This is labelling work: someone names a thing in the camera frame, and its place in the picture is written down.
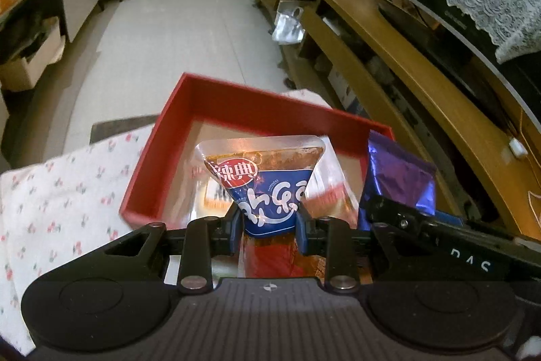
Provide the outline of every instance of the plastic snack bag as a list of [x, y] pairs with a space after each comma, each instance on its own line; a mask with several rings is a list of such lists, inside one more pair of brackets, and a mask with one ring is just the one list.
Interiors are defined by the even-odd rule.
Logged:
[[274, 32], [272, 40], [279, 45], [299, 44], [304, 37], [305, 30], [300, 19], [303, 8], [298, 1], [280, 1], [274, 19]]
[[302, 204], [313, 218], [339, 218], [356, 228], [359, 202], [347, 183], [329, 137], [323, 136], [321, 140], [325, 152], [312, 173]]
[[233, 200], [225, 189], [207, 173], [200, 163], [191, 162], [183, 168], [184, 182], [174, 206], [165, 219], [172, 228], [186, 228], [198, 218], [227, 214]]
[[369, 230], [364, 204], [373, 195], [416, 208], [428, 215], [436, 211], [436, 167], [406, 152], [399, 144], [371, 130], [369, 169], [359, 201], [358, 229]]
[[314, 274], [317, 261], [298, 253], [294, 230], [325, 143], [316, 136], [236, 138], [203, 141], [195, 150], [246, 215], [245, 276]]

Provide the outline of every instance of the purple foil package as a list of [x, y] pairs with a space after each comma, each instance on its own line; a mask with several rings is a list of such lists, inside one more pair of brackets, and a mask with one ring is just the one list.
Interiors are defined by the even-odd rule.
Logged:
[[369, 230], [364, 206], [374, 195], [416, 208], [428, 215], [436, 211], [436, 167], [406, 152], [393, 140], [370, 131], [369, 164], [359, 202], [357, 228]]

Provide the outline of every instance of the metal screw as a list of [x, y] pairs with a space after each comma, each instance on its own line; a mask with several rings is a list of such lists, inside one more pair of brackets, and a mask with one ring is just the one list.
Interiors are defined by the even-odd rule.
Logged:
[[189, 275], [184, 277], [180, 284], [186, 289], [201, 289], [207, 285], [207, 279], [201, 275]]
[[349, 275], [335, 275], [331, 279], [331, 286], [338, 290], [354, 288], [357, 285], [356, 280]]

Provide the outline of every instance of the tile floor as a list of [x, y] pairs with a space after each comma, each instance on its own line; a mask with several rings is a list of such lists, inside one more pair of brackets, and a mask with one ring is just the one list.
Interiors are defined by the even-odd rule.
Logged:
[[98, 121], [159, 113], [183, 72], [286, 91], [253, 0], [109, 0], [40, 80], [14, 167], [88, 144]]

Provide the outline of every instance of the red tray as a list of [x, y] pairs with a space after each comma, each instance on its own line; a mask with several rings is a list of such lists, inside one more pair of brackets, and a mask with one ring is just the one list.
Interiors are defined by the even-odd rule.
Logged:
[[350, 113], [183, 74], [150, 134], [124, 195], [120, 214], [130, 225], [139, 227], [160, 220], [194, 121], [262, 136], [328, 135], [337, 154], [359, 158], [363, 181], [370, 130], [394, 139], [390, 127]]

